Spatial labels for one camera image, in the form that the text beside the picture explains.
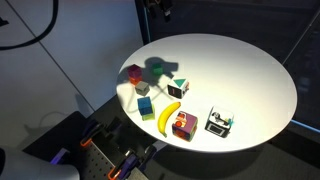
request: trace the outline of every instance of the wire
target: wire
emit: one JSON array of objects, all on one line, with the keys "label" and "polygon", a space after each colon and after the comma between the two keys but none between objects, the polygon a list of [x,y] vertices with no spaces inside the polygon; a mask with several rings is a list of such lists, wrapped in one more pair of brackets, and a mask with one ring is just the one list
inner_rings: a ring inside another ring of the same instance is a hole
[{"label": "wire", "polygon": [[48,27],[37,37],[35,37],[34,39],[31,39],[27,42],[18,44],[18,45],[13,45],[13,46],[0,46],[0,51],[4,51],[4,50],[10,50],[10,49],[16,49],[16,48],[21,48],[21,47],[26,47],[26,46],[30,46],[34,43],[39,42],[40,40],[42,40],[44,37],[46,37],[51,30],[53,29],[56,21],[57,21],[57,17],[58,17],[58,8],[59,8],[59,0],[53,0],[53,10],[52,10],[52,18],[51,18],[51,22],[48,25]]}]

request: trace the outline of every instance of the yellow banana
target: yellow banana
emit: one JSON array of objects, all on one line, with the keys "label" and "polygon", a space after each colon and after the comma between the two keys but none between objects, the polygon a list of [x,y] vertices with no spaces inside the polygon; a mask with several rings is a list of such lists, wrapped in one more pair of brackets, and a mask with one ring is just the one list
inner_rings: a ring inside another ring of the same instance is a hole
[{"label": "yellow banana", "polygon": [[158,119],[158,130],[161,134],[164,135],[164,137],[167,137],[165,130],[166,130],[166,124],[167,124],[169,117],[180,106],[181,106],[180,102],[174,102],[174,103],[170,104],[168,107],[166,107],[162,111],[162,113],[160,114],[159,119]]}]

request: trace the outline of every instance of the blue cube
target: blue cube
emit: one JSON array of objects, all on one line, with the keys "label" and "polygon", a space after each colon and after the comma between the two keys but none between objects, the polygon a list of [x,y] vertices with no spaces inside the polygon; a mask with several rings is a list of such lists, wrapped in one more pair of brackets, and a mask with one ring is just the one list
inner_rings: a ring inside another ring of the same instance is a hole
[{"label": "blue cube", "polygon": [[147,115],[147,114],[152,114],[152,104],[150,97],[143,97],[138,99],[138,108],[141,116]]}]

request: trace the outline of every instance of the table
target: table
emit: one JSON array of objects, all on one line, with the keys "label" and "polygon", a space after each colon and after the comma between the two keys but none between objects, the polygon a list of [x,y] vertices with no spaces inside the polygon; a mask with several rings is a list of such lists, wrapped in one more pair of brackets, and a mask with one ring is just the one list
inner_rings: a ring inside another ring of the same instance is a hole
[{"label": "table", "polygon": [[[151,73],[161,63],[164,74]],[[155,120],[143,121],[138,111],[134,85],[127,68],[142,68],[143,81],[149,83],[155,107]],[[182,99],[167,93],[173,75],[185,77],[190,90]],[[154,41],[134,52],[122,65],[116,87],[121,106],[143,131],[170,145],[199,152],[233,152],[257,146],[281,132],[290,122],[297,106],[297,92],[286,69],[272,56],[246,42],[219,35],[184,34]],[[157,120],[169,104],[181,107],[168,119],[165,138]],[[230,134],[221,138],[206,130],[212,106],[234,114]],[[198,128],[191,142],[172,134],[171,124],[179,110],[198,117]]]}]

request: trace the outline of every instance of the toy block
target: toy block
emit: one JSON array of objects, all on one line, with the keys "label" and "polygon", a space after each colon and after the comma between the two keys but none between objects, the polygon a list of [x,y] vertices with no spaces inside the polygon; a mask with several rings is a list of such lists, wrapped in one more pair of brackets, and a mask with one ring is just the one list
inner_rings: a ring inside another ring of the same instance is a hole
[{"label": "toy block", "polygon": [[142,120],[146,121],[146,120],[154,120],[154,119],[155,119],[155,110],[154,110],[154,106],[152,104],[152,113],[142,115]]},{"label": "toy block", "polygon": [[223,108],[213,106],[205,130],[220,136],[227,137],[233,124],[233,113]]},{"label": "toy block", "polygon": [[131,84],[137,85],[140,81],[142,81],[142,76],[140,76],[138,78],[129,77],[129,81],[131,82]]},{"label": "toy block", "polygon": [[139,66],[136,64],[133,64],[132,66],[128,67],[128,75],[131,78],[139,78],[142,77],[142,70]]},{"label": "toy block", "polygon": [[141,116],[153,113],[152,104],[149,96],[139,98],[137,100],[138,100],[138,109]]},{"label": "toy block", "polygon": [[141,96],[146,96],[148,92],[150,91],[149,84],[143,81],[140,81],[136,86],[135,90],[137,94],[140,94]]},{"label": "toy block", "polygon": [[197,130],[198,118],[184,111],[180,111],[172,124],[172,133],[186,141],[191,141]]},{"label": "toy block", "polygon": [[168,94],[179,99],[182,99],[188,90],[189,82],[185,78],[174,76],[168,84]]},{"label": "toy block", "polygon": [[160,63],[157,64],[153,64],[152,65],[152,73],[154,75],[160,76],[163,74],[163,68],[162,65]]}]

